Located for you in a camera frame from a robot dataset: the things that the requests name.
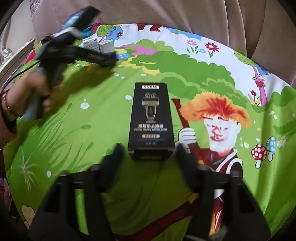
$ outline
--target bracelet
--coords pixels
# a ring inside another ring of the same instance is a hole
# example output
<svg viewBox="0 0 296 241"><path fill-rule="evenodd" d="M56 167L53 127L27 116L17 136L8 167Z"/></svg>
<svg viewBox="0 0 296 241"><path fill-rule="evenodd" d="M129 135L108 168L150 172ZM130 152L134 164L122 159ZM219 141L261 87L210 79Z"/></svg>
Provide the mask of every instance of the bracelet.
<svg viewBox="0 0 296 241"><path fill-rule="evenodd" d="M3 109L3 112L4 112L5 116L9 119L9 121L13 121L18 117L18 115L16 115L9 108L8 103L7 103L7 93L8 93L8 91L5 91L4 94L1 97L2 109Z"/></svg>

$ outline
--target beige fabric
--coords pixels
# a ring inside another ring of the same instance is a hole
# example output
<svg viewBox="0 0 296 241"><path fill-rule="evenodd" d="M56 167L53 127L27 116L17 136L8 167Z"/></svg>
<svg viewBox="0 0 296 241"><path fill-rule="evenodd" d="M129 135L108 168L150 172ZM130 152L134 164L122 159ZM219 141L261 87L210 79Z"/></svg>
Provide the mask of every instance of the beige fabric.
<svg viewBox="0 0 296 241"><path fill-rule="evenodd" d="M37 39L55 33L68 16L92 5L101 23L149 23L223 43L296 87L296 27L277 0L31 0Z"/></svg>

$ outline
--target wrist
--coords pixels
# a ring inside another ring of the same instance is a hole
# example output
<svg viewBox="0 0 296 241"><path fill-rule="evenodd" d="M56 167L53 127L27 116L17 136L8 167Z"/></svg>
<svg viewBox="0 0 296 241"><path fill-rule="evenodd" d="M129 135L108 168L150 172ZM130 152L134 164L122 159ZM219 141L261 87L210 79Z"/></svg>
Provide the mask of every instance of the wrist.
<svg viewBox="0 0 296 241"><path fill-rule="evenodd" d="M8 103L7 103L7 93L8 91L4 92L4 94L1 96L1 109L2 109L2 113L4 115L4 117L9 121L13 121L15 119L17 119L17 115L14 114L14 112L12 111L12 109L9 107Z"/></svg>

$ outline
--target red spotted mushroom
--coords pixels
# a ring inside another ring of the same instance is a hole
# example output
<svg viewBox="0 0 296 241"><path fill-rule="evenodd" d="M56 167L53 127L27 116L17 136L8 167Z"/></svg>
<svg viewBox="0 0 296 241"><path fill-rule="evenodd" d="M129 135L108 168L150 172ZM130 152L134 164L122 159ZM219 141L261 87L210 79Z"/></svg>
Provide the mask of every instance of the red spotted mushroom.
<svg viewBox="0 0 296 241"><path fill-rule="evenodd" d="M257 144L254 149L251 151L252 157L257 160L255 167L261 167L261 161L266 158L267 149L261 144Z"/></svg>

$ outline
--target blue mushroom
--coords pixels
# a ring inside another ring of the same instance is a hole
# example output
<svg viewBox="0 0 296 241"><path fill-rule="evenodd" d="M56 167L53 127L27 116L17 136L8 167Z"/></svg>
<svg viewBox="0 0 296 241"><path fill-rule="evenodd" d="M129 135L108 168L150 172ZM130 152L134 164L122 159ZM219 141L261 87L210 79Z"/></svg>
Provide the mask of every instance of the blue mushroom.
<svg viewBox="0 0 296 241"><path fill-rule="evenodd" d="M130 54L128 54L128 53L120 53L120 54L116 55L117 59L127 59L129 57L130 57Z"/></svg>
<svg viewBox="0 0 296 241"><path fill-rule="evenodd" d="M268 160L272 161L273 154L276 153L276 138L272 136L268 139L266 143L266 149L268 150Z"/></svg>

